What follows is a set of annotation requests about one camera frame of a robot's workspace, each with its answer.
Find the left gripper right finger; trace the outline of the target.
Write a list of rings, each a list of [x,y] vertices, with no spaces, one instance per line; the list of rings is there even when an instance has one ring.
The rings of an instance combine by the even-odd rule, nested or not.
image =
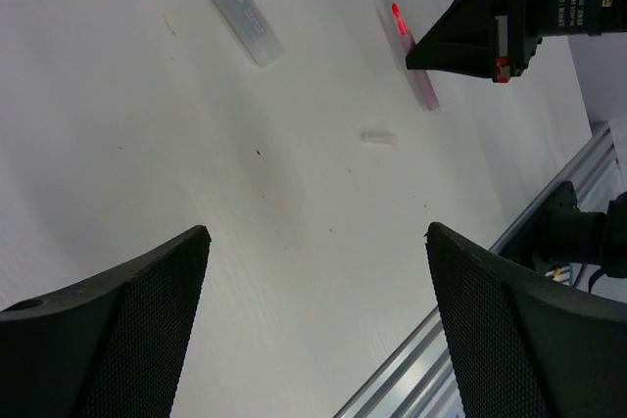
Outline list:
[[[466,416],[625,416],[625,304],[558,284],[439,222],[426,251]]]

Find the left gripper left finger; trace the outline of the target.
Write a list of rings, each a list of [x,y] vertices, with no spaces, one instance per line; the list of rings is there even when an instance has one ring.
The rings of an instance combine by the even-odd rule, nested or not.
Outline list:
[[[195,226],[1,312],[4,417],[168,417],[210,253]]]

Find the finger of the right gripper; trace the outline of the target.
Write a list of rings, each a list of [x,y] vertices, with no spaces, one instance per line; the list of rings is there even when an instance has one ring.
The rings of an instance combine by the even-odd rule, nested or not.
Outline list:
[[[454,0],[416,42],[427,70],[472,77],[495,77],[494,0]]]

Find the red pink pen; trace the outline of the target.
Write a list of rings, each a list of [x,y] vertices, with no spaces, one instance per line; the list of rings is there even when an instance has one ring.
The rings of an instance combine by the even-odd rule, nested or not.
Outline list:
[[[391,13],[399,34],[399,39],[404,52],[403,65],[406,77],[412,86],[412,91],[417,93],[419,103],[429,112],[440,109],[440,102],[427,72],[425,62],[419,59],[416,52],[416,41],[397,3],[391,5]]]

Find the clear pen cap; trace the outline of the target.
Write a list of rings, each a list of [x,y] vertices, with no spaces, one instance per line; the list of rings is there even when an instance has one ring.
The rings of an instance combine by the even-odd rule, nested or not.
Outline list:
[[[380,146],[393,146],[398,142],[398,136],[395,133],[378,130],[364,131],[361,139],[364,144]]]

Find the orange highlighter pen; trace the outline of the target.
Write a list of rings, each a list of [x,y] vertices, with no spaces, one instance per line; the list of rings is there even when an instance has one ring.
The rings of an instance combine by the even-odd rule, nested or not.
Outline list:
[[[212,0],[251,59],[264,68],[280,59],[282,45],[254,0]]]

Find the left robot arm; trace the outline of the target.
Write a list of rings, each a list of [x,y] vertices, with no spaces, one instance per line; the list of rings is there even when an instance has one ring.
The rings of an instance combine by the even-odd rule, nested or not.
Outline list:
[[[499,252],[444,224],[426,249],[468,417],[622,417],[626,306],[550,280],[541,262],[626,274],[626,200],[586,212],[562,182]],[[5,417],[167,417],[211,238],[195,226],[146,255],[1,313]]]

